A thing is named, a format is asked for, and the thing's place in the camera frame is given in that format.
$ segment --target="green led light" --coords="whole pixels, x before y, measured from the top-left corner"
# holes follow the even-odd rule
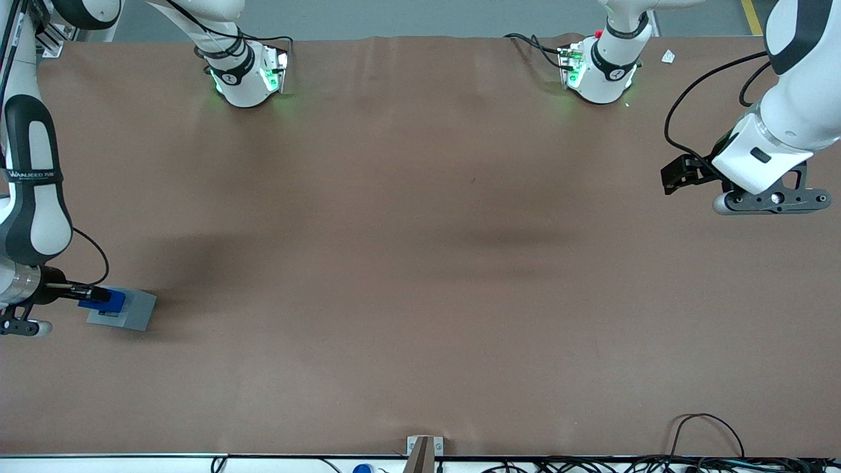
[[[213,82],[216,83],[216,91],[219,93],[224,93],[222,92],[222,86],[219,84],[219,79],[216,77],[216,73],[211,70],[210,76],[213,78]]]
[[[586,70],[582,67],[576,68],[574,71],[569,73],[569,86],[572,88],[576,88],[581,85],[581,78],[584,76]]]
[[[634,66],[633,69],[631,69],[631,72],[628,73],[628,80],[627,80],[627,82],[625,82],[625,88],[631,87],[631,82],[633,81],[633,73],[636,72],[636,71],[637,71],[637,67]]]
[[[262,74],[263,81],[266,83],[266,88],[269,92],[274,92],[278,90],[278,75],[272,71],[265,71],[260,69],[260,73]]]

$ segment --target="yellow floor stripe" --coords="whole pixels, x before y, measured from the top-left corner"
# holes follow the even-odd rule
[[[748,26],[750,26],[750,34],[754,36],[762,35],[762,25],[759,24],[759,17],[756,16],[756,8],[754,8],[753,0],[742,0],[742,9],[744,16],[748,19]]]

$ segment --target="black cable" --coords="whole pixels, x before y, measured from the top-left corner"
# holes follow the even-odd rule
[[[560,469],[552,465],[551,463],[543,463],[536,461],[534,465],[537,467],[537,473],[559,473]]]
[[[539,50],[540,53],[543,54],[543,57],[545,57],[546,60],[549,61],[549,64],[552,64],[553,66],[557,67],[558,69],[563,69],[564,71],[572,71],[573,70],[573,68],[571,66],[564,66],[560,63],[557,63],[557,62],[553,61],[552,58],[549,57],[548,53],[551,52],[553,54],[558,54],[558,50],[548,48],[548,47],[540,44],[540,40],[537,38],[536,35],[532,35],[531,38],[527,39],[526,36],[521,35],[519,33],[509,33],[509,34],[503,36],[503,38],[512,38],[514,40],[523,40],[529,46],[531,46],[532,48],[536,48],[537,50]]]
[[[213,461],[210,462],[210,473],[221,473],[222,469],[225,468],[226,463],[228,463],[228,457],[214,457]]]
[[[20,16],[20,12],[26,12],[26,8],[29,6],[29,0],[15,0],[12,11],[9,12],[8,20],[6,21],[6,29],[4,30],[3,34],[3,42],[0,44],[0,48],[2,48],[3,56],[6,55],[6,47],[8,46],[8,40],[12,37],[11,29],[14,28],[14,25],[18,22],[18,17]],[[18,44],[20,40],[20,29],[14,28],[14,35],[17,36],[17,39],[12,43],[12,48],[8,52],[8,62],[4,62],[3,68],[3,79],[0,80],[0,107],[3,108],[3,112],[5,113],[5,107],[3,107],[4,100],[6,99],[6,86],[8,84],[8,75],[12,72],[12,67],[14,66],[14,56],[18,53]]]
[[[631,462],[631,464],[625,469],[624,473],[638,473],[639,470],[637,470],[637,465],[640,465],[640,464],[642,464],[646,461],[652,460],[652,459],[656,459],[659,456],[661,456],[661,455],[649,455],[649,456],[639,457],[639,458],[635,459],[633,462]]]
[[[754,104],[754,102],[748,102],[747,100],[745,100],[744,99],[744,94],[748,93],[748,89],[750,88],[750,84],[754,83],[756,78],[759,77],[759,74],[762,74],[762,72],[765,69],[768,69],[768,67],[770,67],[770,65],[771,65],[771,61],[768,61],[765,64],[763,64],[762,66],[760,66],[759,69],[757,69],[756,72],[754,72],[754,74],[751,77],[749,77],[748,81],[745,82],[744,85],[742,86],[742,90],[738,93],[738,102],[743,107],[750,107],[751,105]]]
[[[690,148],[686,145],[681,145],[680,143],[678,143],[677,141],[672,139],[672,137],[669,133],[669,129],[670,129],[670,126],[671,126],[671,123],[672,123],[672,115],[674,115],[675,110],[677,110],[678,106],[680,106],[680,103],[683,102],[684,98],[686,98],[686,96],[689,95],[689,92],[691,92],[693,88],[697,87],[698,84],[700,84],[701,82],[704,82],[710,76],[718,74],[719,72],[724,71],[726,69],[729,69],[730,67],[738,66],[739,64],[742,64],[744,62],[752,61],[754,59],[764,57],[764,56],[767,56],[767,55],[768,55],[768,52],[766,52],[766,51],[753,53],[751,55],[739,58],[735,61],[730,61],[723,66],[716,67],[715,69],[705,73],[703,76],[698,77],[692,84],[690,84],[689,87],[686,88],[686,90],[683,91],[683,93],[680,94],[680,96],[677,98],[677,100],[674,101],[674,104],[672,104],[672,108],[669,109],[669,112],[666,114],[666,121],[665,121],[664,126],[663,126],[663,135],[665,136],[666,141],[671,146],[674,146],[675,148],[677,148],[677,149],[679,149],[683,152],[691,154],[694,158],[696,158],[698,161],[700,161],[704,165],[704,167],[707,168],[707,170],[709,170],[711,173],[713,173],[718,178],[722,178],[722,175],[718,172],[718,170],[715,169],[710,163],[706,162],[706,159],[702,158],[701,155],[698,154],[695,150],[693,150],[692,148]]]
[[[272,37],[269,37],[269,38],[258,38],[256,36],[247,35],[247,34],[241,33],[241,32],[238,35],[228,35],[227,33],[221,33],[219,31],[211,29],[208,26],[205,26],[204,24],[202,24],[202,22],[198,21],[198,19],[196,17],[194,17],[189,11],[184,9],[184,7],[182,7],[181,5],[173,2],[172,0],[167,0],[167,3],[169,3],[173,8],[175,8],[175,10],[178,11],[180,14],[184,15],[188,20],[195,23],[199,28],[204,30],[204,32],[206,32],[206,33],[213,33],[214,35],[219,35],[219,36],[223,36],[225,38],[231,38],[231,39],[234,39],[234,40],[254,40],[254,41],[287,40],[287,41],[289,41],[289,46],[290,47],[294,43],[294,40],[291,37],[285,36],[285,35],[272,36]]]
[[[551,52],[551,53],[554,53],[554,54],[558,54],[558,50],[554,50],[552,48],[547,48],[544,45],[534,43],[534,42],[532,42],[532,40],[527,38],[525,35],[521,35],[519,33],[509,33],[509,34],[503,36],[503,38],[513,38],[513,39],[516,39],[516,40],[524,41],[524,42],[528,43],[528,45],[531,46],[532,48],[540,48],[540,49],[543,49],[546,52]]]
[[[87,233],[79,230],[75,226],[73,227],[73,231],[78,233],[85,240],[88,240],[93,245],[93,247],[97,249],[99,254],[103,257],[103,263],[105,263],[105,272],[102,275],[102,277],[97,279],[96,281],[92,282],[91,284],[85,284],[85,285],[86,286],[95,286],[97,284],[102,283],[105,279],[108,278],[108,275],[111,273],[111,263],[108,261],[108,255],[105,254],[105,250],[103,250],[103,248],[99,246],[99,243],[96,243],[96,241],[93,238],[89,237],[87,235]]]
[[[333,469],[333,471],[335,471],[336,473],[342,473],[342,472],[341,472],[341,470],[339,470],[339,467],[338,467],[338,466],[336,466],[336,465],[333,465],[333,464],[332,464],[332,462],[330,462],[328,459],[319,458],[319,460],[321,460],[321,461],[325,462],[326,464],[328,464],[328,465],[330,466],[330,468],[332,468],[332,469]]]
[[[601,470],[599,470],[599,465],[601,465],[601,466],[604,466],[607,469],[608,473],[619,473],[612,466],[610,466],[607,463],[605,463],[601,460],[598,460],[598,459],[590,459],[590,464],[595,465],[595,468],[596,468],[597,471],[601,471]]]
[[[768,471],[768,472],[773,471],[774,473],[783,473],[785,471],[791,471],[791,468],[788,465],[785,466],[785,470],[780,470],[778,468],[766,468],[764,466],[752,465],[752,464],[748,463],[747,461],[732,462],[731,460],[727,460],[727,459],[722,459],[720,461],[722,461],[724,463],[729,463],[729,464],[731,464],[731,465],[733,465],[737,468],[744,468],[745,470]]]
[[[514,471],[515,473],[528,473],[528,471],[523,470],[517,465],[508,465],[508,462],[504,462],[502,466],[495,466],[493,468],[488,468],[487,470],[483,471],[482,473],[500,473],[502,468],[505,468],[506,473],[509,471]]]
[[[733,429],[732,427],[730,427],[730,424],[724,422],[720,417],[713,416],[712,414],[707,414],[707,413],[704,413],[704,412],[701,412],[701,413],[698,413],[698,414],[690,414],[690,415],[686,416],[682,421],[680,421],[680,423],[678,424],[677,431],[674,432],[674,441],[672,442],[672,449],[669,452],[669,456],[666,458],[666,461],[665,461],[665,467],[664,467],[665,473],[669,473],[671,471],[669,466],[671,465],[672,461],[674,460],[674,452],[678,449],[678,441],[680,440],[680,430],[683,429],[683,426],[687,422],[689,422],[690,420],[692,420],[696,417],[707,417],[707,418],[710,418],[710,419],[714,419],[714,420],[718,421],[721,425],[726,427],[727,430],[729,430],[730,433],[733,434],[733,437],[736,439],[736,442],[738,442],[739,458],[744,458],[744,444],[742,444],[742,439],[738,436],[738,433],[736,433],[736,430]]]
[[[3,42],[0,43],[0,51],[2,51],[0,53],[0,64],[5,63],[8,41],[12,37],[12,28],[14,28],[15,22],[18,21],[19,7],[20,0],[14,0],[11,10],[8,12],[8,18],[6,18],[6,28],[3,30]]]
[[[573,457],[573,458],[564,459],[564,462],[566,462],[568,465],[571,465],[573,467],[572,469],[574,469],[575,467],[578,467],[581,470],[586,471],[587,473],[602,473],[599,470],[599,467],[593,465],[593,463],[590,459]]]

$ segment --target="gray square block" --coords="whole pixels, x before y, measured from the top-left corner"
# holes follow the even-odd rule
[[[146,326],[149,325],[149,320],[152,318],[152,309],[155,308],[157,296],[141,290],[113,286],[102,287],[125,294],[123,310],[117,313],[90,311],[87,315],[87,323],[145,332]]]

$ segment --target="metal bracket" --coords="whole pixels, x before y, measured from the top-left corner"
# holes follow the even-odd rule
[[[17,317],[16,312],[22,306],[8,306],[0,311],[0,335],[23,335],[24,337],[45,337],[52,331],[49,322],[29,318],[32,303],[23,306],[24,313]]]
[[[55,59],[61,56],[61,51],[64,50],[64,42],[73,41],[78,31],[79,29],[73,26],[55,23],[48,24],[43,33],[35,36],[38,40],[36,47],[41,53],[41,57]]]
[[[412,435],[411,437],[406,437],[406,454],[411,455],[412,449],[415,447],[415,443],[417,443],[418,438],[421,437],[430,437],[429,435]],[[433,444],[433,451],[435,452],[435,456],[444,456],[444,438],[443,437],[430,437],[432,439]]]
[[[833,198],[826,189],[806,187],[807,164],[802,162],[789,173],[796,175],[794,187],[788,188],[780,178],[762,194],[751,194],[741,189],[720,173],[715,173],[709,162],[702,162],[690,154],[681,155],[660,170],[666,195],[688,185],[722,181],[722,196],[713,205],[722,215],[734,214],[809,214],[829,207]]]
[[[569,87],[578,87],[581,84],[581,76],[587,69],[584,60],[584,43],[573,43],[565,48],[558,48],[558,64],[572,68],[572,71],[560,69],[561,87],[566,90]]]
[[[435,457],[444,455],[443,437],[414,435],[406,439],[406,446],[409,447],[409,459],[403,473],[432,473],[435,470]]]
[[[289,65],[289,53],[285,50],[263,45],[263,70],[266,87],[269,91],[277,90],[283,93],[283,83],[286,80],[286,68]]]
[[[718,176],[696,157],[684,154],[660,169],[660,179],[663,181],[663,191],[671,195],[675,190],[688,185],[718,180]]]
[[[787,188],[779,179],[762,194],[751,194],[736,187],[724,195],[725,211],[730,213],[810,214],[829,207],[833,198],[824,189],[806,187],[807,168],[803,162],[789,173],[796,174],[793,188]]]

